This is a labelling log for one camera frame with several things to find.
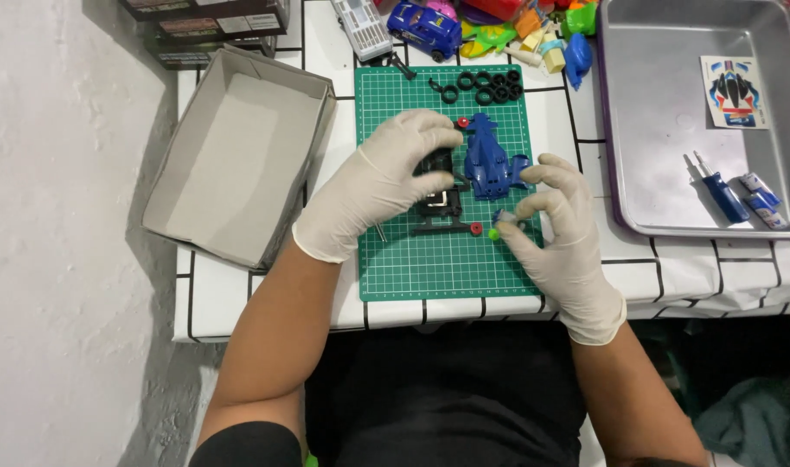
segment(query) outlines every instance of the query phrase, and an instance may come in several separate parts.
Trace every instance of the forearm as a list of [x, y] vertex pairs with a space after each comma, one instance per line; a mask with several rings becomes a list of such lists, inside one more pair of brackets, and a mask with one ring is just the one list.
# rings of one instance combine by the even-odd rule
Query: forearm
[[236, 323], [214, 402], [273, 399], [303, 384], [323, 353], [339, 273], [288, 242]]
[[659, 458], [707, 465], [689, 418], [624, 323], [607, 345], [572, 341], [576, 377], [609, 465]]

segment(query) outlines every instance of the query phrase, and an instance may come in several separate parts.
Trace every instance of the grid lines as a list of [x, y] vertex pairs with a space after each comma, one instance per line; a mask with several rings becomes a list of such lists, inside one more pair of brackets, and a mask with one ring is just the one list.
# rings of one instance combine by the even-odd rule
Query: grid lines
[[[459, 100], [444, 104], [441, 95], [427, 85], [430, 77], [442, 85], [454, 84], [464, 71], [486, 70], [491, 73], [520, 70], [518, 65], [487, 67], [412, 67], [418, 76], [406, 80], [395, 68], [374, 67], [355, 70], [355, 112], [358, 144], [377, 126], [401, 111], [428, 108], [448, 115], [453, 121], [461, 116], [472, 118], [485, 112], [496, 129], [497, 141], [514, 154], [531, 154], [525, 100], [482, 107], [474, 100], [475, 90], [461, 90]], [[453, 152], [455, 171], [464, 173], [466, 144]], [[492, 225], [493, 212], [512, 210], [525, 196], [534, 193], [512, 189], [510, 196], [497, 201], [475, 201], [472, 190], [461, 194], [464, 213], [461, 221], [481, 222], [484, 230]], [[434, 218], [433, 224], [449, 224], [449, 218]], [[470, 233], [431, 233], [410, 235], [423, 223], [411, 208], [381, 227], [387, 237], [382, 242], [374, 228], [358, 240], [360, 298], [364, 301], [416, 300], [431, 298], [507, 297], [538, 295], [541, 292], [507, 246], [493, 242], [486, 232], [479, 237]], [[525, 231], [543, 246], [538, 214], [526, 221]]]

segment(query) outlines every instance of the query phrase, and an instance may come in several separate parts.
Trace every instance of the green toy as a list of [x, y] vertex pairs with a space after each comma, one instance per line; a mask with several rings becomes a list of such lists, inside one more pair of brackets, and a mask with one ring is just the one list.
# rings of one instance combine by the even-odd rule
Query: green toy
[[562, 22], [562, 35], [566, 41], [571, 36], [580, 33], [583, 36], [593, 36], [597, 33], [597, 2], [590, 2], [581, 8], [567, 10], [565, 21]]
[[491, 48], [502, 51], [508, 42], [516, 38], [517, 33], [510, 21], [498, 26], [481, 26], [467, 20], [461, 21], [461, 37], [468, 39], [473, 36], [475, 39], [459, 50], [462, 57], [483, 57]]

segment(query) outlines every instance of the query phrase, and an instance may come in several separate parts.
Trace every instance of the blue car body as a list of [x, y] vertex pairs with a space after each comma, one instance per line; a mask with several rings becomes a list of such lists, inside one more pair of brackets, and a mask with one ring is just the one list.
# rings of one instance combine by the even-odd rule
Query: blue car body
[[505, 198], [511, 187], [528, 188], [518, 175], [530, 166], [530, 159], [525, 154], [517, 154], [508, 160], [507, 152], [493, 134], [493, 128], [498, 126], [484, 113], [473, 115], [467, 126], [467, 131], [474, 133], [467, 138], [464, 176], [473, 182], [473, 196], [477, 201]]
[[430, 54], [435, 61], [449, 60], [461, 47], [461, 23], [407, 0], [401, 0], [387, 22], [389, 34]]

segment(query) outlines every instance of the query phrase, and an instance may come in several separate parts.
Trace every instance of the latex glove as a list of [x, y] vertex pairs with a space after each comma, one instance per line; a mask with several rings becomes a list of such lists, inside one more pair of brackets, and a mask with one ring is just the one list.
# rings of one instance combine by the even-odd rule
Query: latex glove
[[553, 242], [539, 249], [511, 223], [499, 222], [496, 228], [537, 287], [562, 307], [559, 319], [571, 338], [580, 344], [608, 344], [626, 321], [626, 300], [602, 275], [585, 178], [553, 154], [541, 154], [539, 165], [528, 167], [521, 177], [556, 188], [526, 197], [515, 211], [519, 219], [545, 211], [553, 225]]
[[383, 122], [308, 202], [292, 227], [297, 245], [312, 258], [346, 261], [372, 225], [452, 187], [449, 172], [412, 172], [433, 150], [463, 141], [449, 117], [426, 109]]

